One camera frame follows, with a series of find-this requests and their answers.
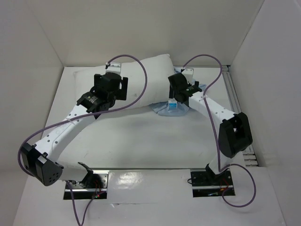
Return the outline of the light blue pillowcase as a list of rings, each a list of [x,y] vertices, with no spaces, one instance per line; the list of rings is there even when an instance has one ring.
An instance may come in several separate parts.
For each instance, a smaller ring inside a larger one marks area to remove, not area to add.
[[[193,78],[191,85],[194,85],[196,80]],[[159,116],[178,117],[184,116],[189,107],[184,103],[177,102],[175,99],[169,99],[165,102],[150,104],[149,107]]]

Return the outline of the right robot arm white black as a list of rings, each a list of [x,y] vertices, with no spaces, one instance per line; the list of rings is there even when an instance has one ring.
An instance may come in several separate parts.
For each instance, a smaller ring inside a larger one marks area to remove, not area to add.
[[[253,142],[248,117],[243,112],[228,110],[209,98],[207,89],[202,90],[198,81],[193,85],[188,83],[187,76],[183,73],[171,75],[168,80],[171,98],[198,111],[211,122],[217,154],[206,165],[205,179],[209,184],[215,185],[232,164],[232,159]]]

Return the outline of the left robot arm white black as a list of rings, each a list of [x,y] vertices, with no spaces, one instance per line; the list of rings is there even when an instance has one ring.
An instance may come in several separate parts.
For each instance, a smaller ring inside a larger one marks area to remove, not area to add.
[[[43,185],[55,183],[64,167],[57,160],[67,145],[88,125],[93,123],[96,112],[107,111],[117,100],[127,98],[128,78],[112,72],[94,75],[94,85],[78,100],[66,123],[56,126],[45,138],[33,145],[21,146],[25,166]]]

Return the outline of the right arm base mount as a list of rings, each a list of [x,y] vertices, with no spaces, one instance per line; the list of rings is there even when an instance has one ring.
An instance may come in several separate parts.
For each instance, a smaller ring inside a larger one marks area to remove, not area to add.
[[[191,171],[187,183],[192,186],[193,197],[235,196],[233,180],[229,170],[216,179],[210,179],[205,170]]]

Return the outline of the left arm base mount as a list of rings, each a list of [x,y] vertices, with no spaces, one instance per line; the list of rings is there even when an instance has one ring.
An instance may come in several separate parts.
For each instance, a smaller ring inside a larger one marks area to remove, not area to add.
[[[96,200],[107,199],[107,187],[109,182],[109,171],[93,169],[93,177],[89,184],[78,181],[69,181],[74,200]]]

